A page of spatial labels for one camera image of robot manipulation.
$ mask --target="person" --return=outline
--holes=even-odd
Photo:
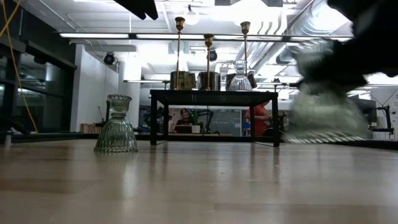
[[[181,119],[175,124],[174,131],[177,133],[192,133],[193,118],[189,115],[189,110],[186,108],[182,109],[180,115]]]
[[[268,115],[265,108],[268,103],[269,101],[266,101],[254,107],[254,134],[256,136],[263,136],[264,132],[269,128],[271,116]],[[250,109],[246,112],[244,117],[250,119]]]
[[[298,84],[332,82],[345,92],[367,84],[364,75],[377,72],[388,77],[398,75],[398,47],[390,37],[398,26],[391,25],[398,7],[396,0],[328,0],[328,5],[341,12],[352,24],[354,38],[336,42],[333,53],[325,52],[320,63],[305,69]]]

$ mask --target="white column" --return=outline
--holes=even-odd
[[[132,98],[126,119],[131,125],[138,127],[140,83],[124,83],[124,80],[140,80],[141,63],[136,52],[129,52],[124,62],[119,63],[118,93]]]

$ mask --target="glass jar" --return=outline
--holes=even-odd
[[[134,130],[125,119],[132,100],[130,96],[109,95],[112,118],[99,134],[94,151],[98,152],[137,152]]]
[[[236,60],[234,61],[236,75],[231,81],[229,91],[252,91],[252,87],[248,77],[246,76],[246,61]]]

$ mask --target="person in red shirt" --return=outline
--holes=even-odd
[[[268,115],[267,110],[265,109],[265,106],[268,103],[269,101],[254,107],[254,133],[256,136],[262,136],[264,131],[269,128],[269,120],[271,117]],[[250,109],[248,109],[244,117],[250,119]]]

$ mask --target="wooden floor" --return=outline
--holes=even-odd
[[[398,223],[398,153],[344,146],[95,141],[0,148],[3,224]]]

